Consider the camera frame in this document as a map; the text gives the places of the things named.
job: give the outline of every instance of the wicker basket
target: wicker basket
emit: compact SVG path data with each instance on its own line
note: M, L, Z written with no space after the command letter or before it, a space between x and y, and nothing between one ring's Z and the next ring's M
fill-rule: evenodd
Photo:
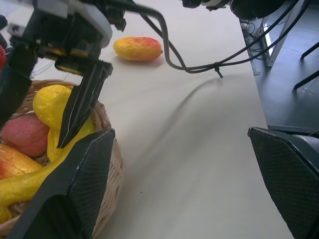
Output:
M33 114L32 101L36 92L43 87L51 86L51 85L64 85L71 89L73 88L73 86L75 86L75 84L73 83L64 82L60 80L33 81L23 104L17 110L16 114L14 114L11 117L11 119L24 114ZM104 105L101 104L100 102L97 103L94 109L94 112L92 113L92 120L95 125L96 131L111 128L111 124L110 124L109 118L106 115ZM34 160L38 161L42 165L49 163L49 160L46 155L43 155L42 157L36 158ZM99 215L94 226L92 238L97 237L97 235L100 233L105 223L109 220L111 214L115 210L119 193L121 190L121 186L122 186L122 181L123 181L123 158L122 158L122 154L121 154L119 145L117 143L117 140L114 139L107 187L105 190ZM0 239L5 238L10 233L15 222L19 219L20 214L27 207L27 204L28 204L27 202L20 202L10 207L14 218L0 225Z

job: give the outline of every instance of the black cable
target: black cable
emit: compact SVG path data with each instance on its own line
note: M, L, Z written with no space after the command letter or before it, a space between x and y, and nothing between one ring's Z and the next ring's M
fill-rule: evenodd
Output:
M224 63L219 65L220 67L222 66L233 66L233 65L238 65L238 64L242 64L242 63L246 63L248 61L254 60L257 57L265 54L270 48L272 48L273 46L275 46L278 42L280 42L287 34L288 32L296 25L296 23L299 21L299 19L302 17L302 15L304 14L304 12L306 11L306 9L308 8L309 4L310 4L311 0L306 0L304 2L304 6L303 8L300 10L299 14L297 15L296 19L290 24L290 26L287 28L287 30L276 40L274 41L270 46L268 46L265 50L263 50L262 52L258 53L257 55L242 60L242 61L235 61L235 62L230 62L230 63Z
M250 25L253 25L253 26L254 26L254 30L253 30L252 32L249 32L249 31L247 30L247 28L248 28ZM246 25L245 30L246 30L247 33L251 34L251 33L253 33L253 32L256 30L256 25L253 24L252 22L249 22L249 23Z
M281 24L286 23L286 21L287 21L287 20L285 20L285 21L283 21L283 22L278 23L278 24L277 24L277 26L279 26L279 25L281 25Z
M249 22L244 22L244 21L241 21L240 23L249 24ZM247 31L247 26L245 27L245 29L243 29L243 35L244 35L244 39L245 39L246 45L249 45L249 43L250 43L252 40L256 39L258 36L257 36L256 34L254 34L253 32L252 32L252 33L249 33L249 32ZM252 47L250 47L249 49L247 49L247 51L248 51L249 57L253 57L255 52L259 53L259 52L262 51L262 47L259 47L259 48L252 48ZM258 59L258 60L264 60L265 57L264 57L264 56L262 56L261 58L258 58L258 57L257 57L256 59Z
M169 66L171 66L171 67L173 67L175 69L185 70L188 73L200 73L200 72L204 72L204 71L208 71L210 69L216 68L221 63L224 63L224 62L236 57L237 55L239 55L242 52L244 52L245 50L247 50L250 46L254 45L257 41L259 41L262 37L264 37L271 29L273 29L277 23L279 23L281 21L288 14L288 12L296 5L297 2L298 2L298 0L295 0L286 9L286 11L274 22L274 24L271 27L269 27L262 35L260 35L260 37L258 39L255 39L252 43L250 43L245 48L241 49L237 53L233 54L232 56L230 56L230 57L228 57L228 58L226 58L226 59L224 59L224 60L222 60L222 61L220 61L218 63L208 64L208 65L203 65L203 66L197 66L197 67L186 67L183 59L181 58L181 56L179 55L177 50L174 48L172 43L170 43L170 41L168 40L168 31L167 31L167 25L166 25L165 19L158 11L156 11L154 9L151 9L151 8L148 8L148 7L137 5L135 3L130 3L130 2L121 2L121 1L110 0L110 1L108 1L108 5L110 5L110 6L114 7L114 8L118 8L118 9L122 9L122 10L127 10L127 11L132 11L132 12L139 13L142 16L142 18L151 26L151 28L153 28L153 30L155 30L155 32L157 34L159 34L163 38L164 55L165 55L165 59L166 59L167 63L169 64ZM162 32L147 17L147 15L150 15L150 16L156 18L159 21L159 24L160 24L160 26L162 28ZM176 66L175 64L173 64L171 62L171 60L169 58L169 47L171 47L171 49L174 52L174 54L176 54L178 60L180 61L181 65L182 65L181 67L180 66Z

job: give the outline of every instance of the chair leg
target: chair leg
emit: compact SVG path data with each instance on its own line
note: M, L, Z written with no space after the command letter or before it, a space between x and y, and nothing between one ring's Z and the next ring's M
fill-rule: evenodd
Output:
M298 89L299 87L307 84L308 82L312 81L314 78L319 76L319 71L314 72L312 75L308 76L307 78L305 78L304 80L300 81L299 83L297 83L294 87L294 90Z
M314 50L316 50L319 47L319 42L314 45L312 48L310 48L308 51L306 51L302 56L301 59L304 59L306 56L308 56L310 53L312 53Z

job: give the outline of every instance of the gray floor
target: gray floor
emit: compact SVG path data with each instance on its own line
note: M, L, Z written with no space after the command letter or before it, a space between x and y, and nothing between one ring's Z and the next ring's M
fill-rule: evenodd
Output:
M275 21L283 6L270 16ZM271 32L276 39L283 24ZM319 128L319 78L293 91L294 85L319 70L319 48L303 61L301 55L319 41L319 6L310 6L289 33L273 68L253 60L255 76L267 124Z

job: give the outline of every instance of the table surface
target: table surface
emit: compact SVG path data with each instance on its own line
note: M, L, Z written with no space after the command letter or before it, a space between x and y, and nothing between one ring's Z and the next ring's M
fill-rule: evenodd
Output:
M188 66L221 60L245 46L229 8L186 9L181 1L140 0L162 12L171 42ZM8 19L23 23L22 7ZM101 59L114 70L99 100L125 159L117 209L99 239L292 239L264 185L247 136L267 127L250 63L188 74L166 64L120 60L116 39L160 37L126 13ZM245 59L245 52L236 59ZM36 79L81 78L50 67Z

